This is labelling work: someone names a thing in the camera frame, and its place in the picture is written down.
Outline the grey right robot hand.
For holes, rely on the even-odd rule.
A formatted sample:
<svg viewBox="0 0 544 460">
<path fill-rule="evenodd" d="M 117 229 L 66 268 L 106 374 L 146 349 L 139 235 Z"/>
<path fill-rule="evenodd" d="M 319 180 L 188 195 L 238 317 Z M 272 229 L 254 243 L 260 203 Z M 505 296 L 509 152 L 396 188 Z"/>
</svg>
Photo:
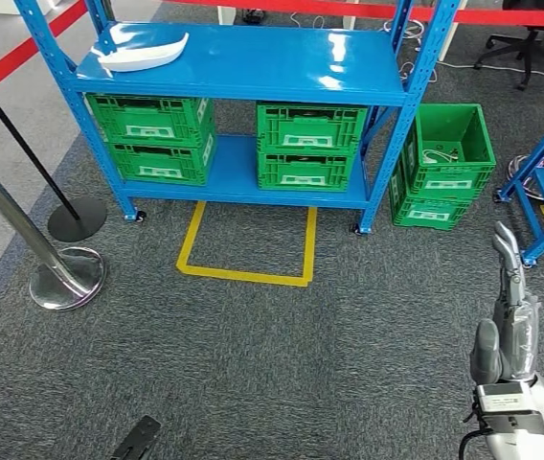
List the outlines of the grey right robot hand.
<svg viewBox="0 0 544 460">
<path fill-rule="evenodd" d="M 470 354 L 471 377 L 477 385 L 532 380 L 541 304 L 527 290 L 517 241 L 511 230 L 496 222 L 493 245 L 499 255 L 500 290 L 493 317 L 477 327 Z"/>
</svg>

